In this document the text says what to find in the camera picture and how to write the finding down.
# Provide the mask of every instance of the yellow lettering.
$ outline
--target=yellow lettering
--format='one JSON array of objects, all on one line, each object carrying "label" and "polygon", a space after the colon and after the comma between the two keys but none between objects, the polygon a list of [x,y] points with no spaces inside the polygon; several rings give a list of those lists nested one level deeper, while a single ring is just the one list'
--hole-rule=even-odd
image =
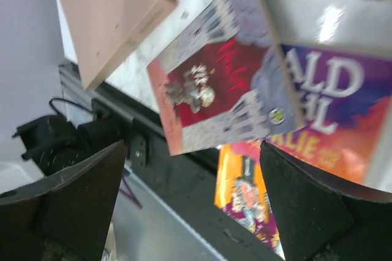
[{"label": "yellow lettering", "polygon": [[299,137],[299,139],[298,139],[298,146],[297,146],[297,152],[302,152],[302,150],[303,150],[303,148],[304,148],[304,145],[305,145],[305,143],[306,143],[306,139],[307,139],[307,135],[308,135],[309,133],[307,132],[307,131],[302,131],[301,132],[301,134],[300,134],[300,137]]},{"label": "yellow lettering", "polygon": [[305,146],[304,149],[304,156],[306,159],[311,160],[314,157],[314,150],[316,149],[316,144],[320,141],[320,139],[318,137],[315,136],[311,136],[309,137],[309,139],[307,140],[307,144]]},{"label": "yellow lettering", "polygon": [[271,143],[274,145],[284,145],[284,136],[282,134],[275,134],[271,137]]},{"label": "yellow lettering", "polygon": [[293,143],[293,132],[289,132],[286,135],[286,147],[289,149],[296,149],[297,145]]},{"label": "yellow lettering", "polygon": [[319,164],[333,169],[336,166],[336,163],[341,159],[341,155],[338,152],[335,152],[331,149],[321,149],[319,152]]}]

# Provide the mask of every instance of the book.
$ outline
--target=book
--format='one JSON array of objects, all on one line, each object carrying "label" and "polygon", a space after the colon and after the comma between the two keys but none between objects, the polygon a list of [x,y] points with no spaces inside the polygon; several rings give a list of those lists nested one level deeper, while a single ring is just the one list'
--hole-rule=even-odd
[{"label": "book", "polygon": [[308,124],[269,141],[313,166],[363,183],[391,108],[392,58],[316,45],[285,43],[282,49]]},{"label": "book", "polygon": [[147,67],[170,154],[304,125],[263,0],[214,0]]},{"label": "book", "polygon": [[260,144],[223,145],[219,151],[215,205],[284,258],[260,168]]}]

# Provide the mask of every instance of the paperback book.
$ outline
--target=paperback book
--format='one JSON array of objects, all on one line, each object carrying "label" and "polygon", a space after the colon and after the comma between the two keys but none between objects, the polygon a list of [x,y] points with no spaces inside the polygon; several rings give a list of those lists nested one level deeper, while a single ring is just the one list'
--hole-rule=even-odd
[{"label": "paperback book", "polygon": [[260,145],[224,145],[219,153],[215,205],[284,258],[260,168]]},{"label": "paperback book", "polygon": [[172,155],[304,126],[263,0],[214,0],[147,68]]},{"label": "paperback book", "polygon": [[307,126],[269,141],[293,156],[362,183],[391,106],[392,58],[283,44]]}]

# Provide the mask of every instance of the metal bracket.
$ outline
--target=metal bracket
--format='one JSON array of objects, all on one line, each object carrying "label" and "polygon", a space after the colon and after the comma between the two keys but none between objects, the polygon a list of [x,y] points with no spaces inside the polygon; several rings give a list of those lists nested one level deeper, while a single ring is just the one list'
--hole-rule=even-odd
[{"label": "metal bracket", "polygon": [[146,167],[147,165],[147,140],[141,134],[135,134],[129,142],[129,159],[132,165]]}]

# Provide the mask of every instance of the white lettering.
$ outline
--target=white lettering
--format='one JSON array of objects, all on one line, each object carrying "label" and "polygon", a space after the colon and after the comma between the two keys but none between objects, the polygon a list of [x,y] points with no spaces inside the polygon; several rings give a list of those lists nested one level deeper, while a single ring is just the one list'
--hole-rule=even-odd
[{"label": "white lettering", "polygon": [[286,62],[289,71],[293,74],[295,83],[302,83],[304,81],[304,74],[301,69],[300,61],[294,48],[286,54]]},{"label": "white lettering", "polygon": [[305,101],[301,103],[302,108],[305,110],[305,119],[313,121],[316,113],[316,103],[319,95],[316,93],[307,94]]},{"label": "white lettering", "polygon": [[318,109],[317,109],[317,116],[314,120],[311,128],[315,131],[319,131],[323,134],[333,134],[337,128],[338,123],[334,122],[328,126],[324,125],[324,120],[326,116],[326,112],[328,110],[328,106],[332,103],[332,99],[329,97],[321,97],[318,100]]},{"label": "white lettering", "polygon": [[[330,69],[328,72],[327,86],[323,94],[332,97],[347,97],[355,93],[363,84],[364,72],[360,63],[352,59],[333,57],[326,62]],[[345,68],[349,72],[350,83],[346,89],[337,88],[341,69]]]},{"label": "white lettering", "polygon": [[306,56],[307,64],[306,64],[306,75],[305,82],[301,85],[302,89],[307,91],[313,91],[315,93],[319,93],[324,87],[324,81],[321,81],[318,84],[313,84],[314,75],[316,73],[317,61],[321,56],[320,52],[312,51]]}]

